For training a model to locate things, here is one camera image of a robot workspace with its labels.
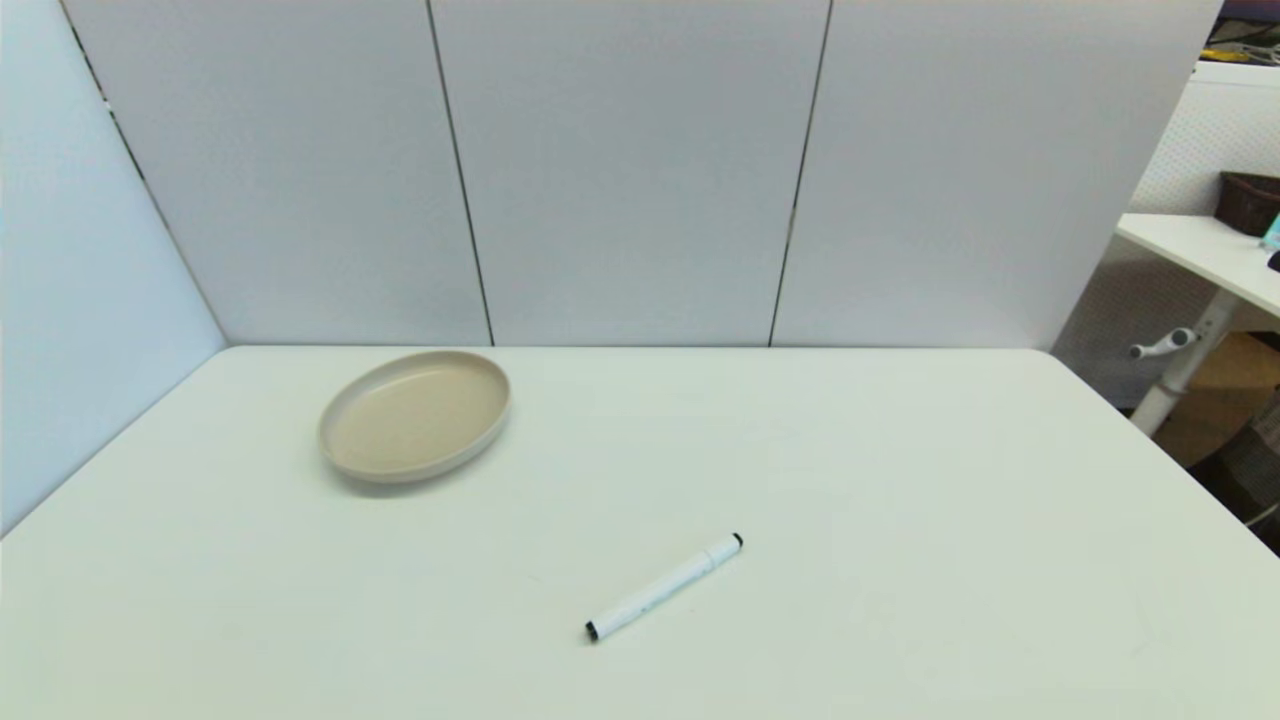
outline desk leg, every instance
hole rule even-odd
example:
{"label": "desk leg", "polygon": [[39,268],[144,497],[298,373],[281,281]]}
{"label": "desk leg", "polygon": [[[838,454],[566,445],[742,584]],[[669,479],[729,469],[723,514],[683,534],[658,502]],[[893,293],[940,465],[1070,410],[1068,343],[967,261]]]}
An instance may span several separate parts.
{"label": "desk leg", "polygon": [[1147,437],[1156,434],[1165,418],[1174,410],[1174,405],[1187,395],[1187,383],[1192,380],[1208,354],[1222,342],[1222,336],[1231,327],[1231,315],[1239,305],[1239,297],[1219,288],[1201,319],[1196,322],[1194,331],[1199,340],[1174,356],[1165,374],[1151,386],[1147,396],[1133,411],[1130,420],[1143,434]]}

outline whiteboard marker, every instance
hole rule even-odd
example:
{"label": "whiteboard marker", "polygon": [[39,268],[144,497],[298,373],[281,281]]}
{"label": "whiteboard marker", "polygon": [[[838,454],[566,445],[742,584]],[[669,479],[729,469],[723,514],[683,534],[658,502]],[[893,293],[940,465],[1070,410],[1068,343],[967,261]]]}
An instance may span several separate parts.
{"label": "whiteboard marker", "polygon": [[623,600],[616,607],[593,618],[586,624],[586,634],[591,637],[593,642],[608,637],[622,625],[657,607],[658,603],[675,594],[680,588],[719,568],[722,562],[737,555],[741,547],[742,536],[733,533],[731,537],[703,550],[671,573],[650,583],[643,591]]}

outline blue bottle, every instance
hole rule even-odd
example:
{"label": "blue bottle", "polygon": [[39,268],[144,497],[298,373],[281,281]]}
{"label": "blue bottle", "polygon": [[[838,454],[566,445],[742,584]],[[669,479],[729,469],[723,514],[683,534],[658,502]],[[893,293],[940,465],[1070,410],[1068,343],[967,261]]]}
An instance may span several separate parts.
{"label": "blue bottle", "polygon": [[1262,236],[1262,245],[1267,250],[1280,250],[1280,214],[1276,214],[1276,219],[1271,222],[1271,229],[1267,234]]}

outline plate rim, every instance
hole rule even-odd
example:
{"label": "plate rim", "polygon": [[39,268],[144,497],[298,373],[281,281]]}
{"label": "plate rim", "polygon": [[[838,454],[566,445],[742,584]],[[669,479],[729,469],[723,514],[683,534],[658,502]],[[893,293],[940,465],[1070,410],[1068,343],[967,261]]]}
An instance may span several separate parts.
{"label": "plate rim", "polygon": [[[387,470],[387,471],[366,470],[346,465],[343,462],[339,462],[334,457],[333,451],[329,446],[329,441],[326,438],[325,428],[330,427],[334,418],[338,416],[338,414],[340,413],[340,406],[347,405],[351,400],[355,400],[356,397],[367,392],[372,387],[378,387],[380,384],[379,382],[376,382],[379,379],[378,375],[387,374],[388,372],[396,369],[397,365],[404,365],[412,368],[413,365],[430,363],[433,360],[442,360],[448,356],[465,357],[468,363],[481,365],[485,370],[492,373],[493,377],[495,377],[502,384],[503,389],[502,409],[498,411],[493,421],[489,423],[489,427],[484,429],[484,432],[481,432],[471,442],[451,452],[449,455],[433,460],[431,462],[426,462],[422,465],[404,466],[396,470]],[[467,462],[468,460],[483,452],[498,437],[498,433],[507,423],[507,415],[509,413],[511,413],[511,378],[507,377],[506,370],[503,370],[500,365],[498,365],[489,357],[485,357],[484,355],[479,355],[476,352],[467,352],[463,350],[429,350],[425,352],[411,352],[408,355],[403,355],[394,360],[389,360],[387,363],[383,363],[361,373],[351,382],[344,384],[342,389],[334,393],[334,396],[325,405],[325,409],[320,413],[320,419],[316,423],[316,430],[315,430],[316,443],[319,445],[320,455],[324,456],[325,461],[329,462],[330,466],[333,466],[334,469],[348,477],[380,484],[416,483],[421,480],[428,480],[436,475],[443,475],[444,473],[448,473],[449,470],[463,465],[465,462]]]}

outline panel seam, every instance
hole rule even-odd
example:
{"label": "panel seam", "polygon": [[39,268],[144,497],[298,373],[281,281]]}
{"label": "panel seam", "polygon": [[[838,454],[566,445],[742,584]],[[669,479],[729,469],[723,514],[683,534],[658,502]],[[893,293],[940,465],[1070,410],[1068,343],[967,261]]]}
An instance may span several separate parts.
{"label": "panel seam", "polygon": [[462,210],[467,215],[467,234],[471,236],[471,256],[476,264],[476,281],[480,283],[480,304],[484,306],[484,323],[489,329],[489,345],[497,346],[493,338],[493,319],[489,316],[489,296],[484,290],[484,273],[480,270],[480,249],[476,246],[476,228],[471,222],[471,201],[467,197],[467,181],[462,174],[462,151],[458,149],[458,133],[453,127],[453,106],[449,104],[449,87],[444,82],[444,59],[440,58],[440,37],[435,32],[435,12],[431,0],[425,0],[426,22],[431,28],[431,50],[435,53],[435,72],[440,77],[440,95],[444,97],[444,118],[449,123],[449,140],[453,142],[453,163],[458,169],[458,187],[462,190]]}
{"label": "panel seam", "polygon": [[72,31],[72,38],[76,40],[76,46],[79,47],[81,58],[84,59],[84,67],[88,68],[88,77],[93,81],[93,87],[97,88],[97,94],[102,99],[102,106],[106,108],[106,117],[111,119],[111,124],[115,127],[115,135],[120,138],[120,145],[124,146],[124,152],[129,156],[129,161],[133,163],[133,172],[138,174],[138,179],[142,182],[142,190],[146,191],[147,199],[151,201],[151,208],[156,211],[156,217],[160,218],[160,225],[169,236],[169,245],[173,247],[174,252],[177,252],[178,260],[182,261],[182,266],[187,270],[187,277],[191,278],[191,284],[196,288],[196,295],[200,296],[200,301],[205,304],[205,310],[209,311],[209,316],[214,320],[214,327],[218,328],[218,333],[223,336],[223,345],[225,347],[233,347],[230,336],[227,334],[227,328],[223,327],[221,318],[219,318],[218,313],[214,311],[214,306],[209,301],[209,295],[205,293],[205,288],[201,287],[200,279],[196,278],[196,272],[191,268],[191,263],[187,260],[187,254],[182,251],[182,246],[178,243],[178,236],[174,234],[173,227],[169,224],[169,218],[166,218],[164,210],[160,209],[160,202],[156,201],[156,193],[151,191],[151,183],[147,182],[147,176],[142,172],[142,165],[138,164],[138,159],[133,154],[133,147],[129,146],[129,138],[124,136],[124,128],[120,127],[120,120],[115,117],[115,109],[111,108],[111,101],[106,97],[106,91],[102,90],[102,83],[97,78],[97,70],[93,69],[93,61],[88,59],[88,51],[84,50],[84,44],[81,42],[79,38],[79,31],[76,29],[72,14],[67,10],[65,0],[58,0],[58,6],[63,12],[63,18],[67,19],[67,27]]}
{"label": "panel seam", "polygon": [[782,269],[778,270],[778,291],[773,297],[773,322],[769,323],[769,343],[773,347],[773,333],[778,328],[778,307],[782,305],[782,281],[787,275],[787,256],[791,254],[791,236],[796,227],[796,208],[800,205],[800,182],[804,179],[804,163],[809,155],[809,136],[813,135],[813,115],[818,106],[818,87],[822,83],[822,64],[827,59],[827,36],[831,35],[831,14],[836,1],[827,0],[827,20],[822,27],[822,47],[818,50],[818,72],[813,78],[813,97],[809,99],[809,122],[804,129],[804,145],[800,149],[800,169],[796,172],[796,190],[791,196],[791,218],[787,220],[787,240],[782,246]]}

